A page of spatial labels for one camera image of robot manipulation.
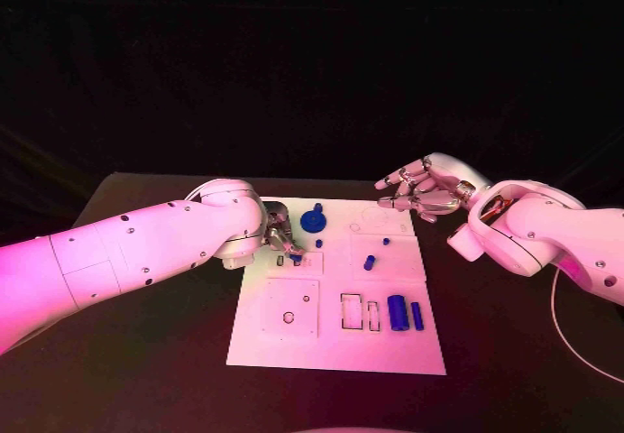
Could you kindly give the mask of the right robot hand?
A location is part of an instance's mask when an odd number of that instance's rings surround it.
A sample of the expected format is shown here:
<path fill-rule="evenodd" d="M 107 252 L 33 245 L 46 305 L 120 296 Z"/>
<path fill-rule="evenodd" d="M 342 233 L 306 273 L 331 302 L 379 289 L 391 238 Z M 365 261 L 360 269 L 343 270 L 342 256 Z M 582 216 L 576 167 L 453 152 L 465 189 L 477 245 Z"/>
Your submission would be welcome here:
<path fill-rule="evenodd" d="M 378 205 L 399 212 L 414 210 L 434 223 L 438 216 L 470 210 L 493 182 L 467 162 L 434 152 L 386 175 L 375 189 L 392 186 L 393 195 L 379 198 Z"/>

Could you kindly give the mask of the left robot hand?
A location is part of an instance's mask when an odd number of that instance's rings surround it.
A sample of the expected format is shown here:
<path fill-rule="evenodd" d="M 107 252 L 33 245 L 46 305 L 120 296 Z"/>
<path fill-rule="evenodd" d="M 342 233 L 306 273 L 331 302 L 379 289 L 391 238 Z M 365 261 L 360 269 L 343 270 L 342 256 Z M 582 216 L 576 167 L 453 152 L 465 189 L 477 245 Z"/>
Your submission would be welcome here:
<path fill-rule="evenodd" d="M 298 246 L 293 237 L 293 228 L 285 204 L 278 201 L 262 202 L 267 210 L 267 229 L 264 243 L 274 251 L 280 251 L 294 261 L 303 259 L 306 250 Z"/>

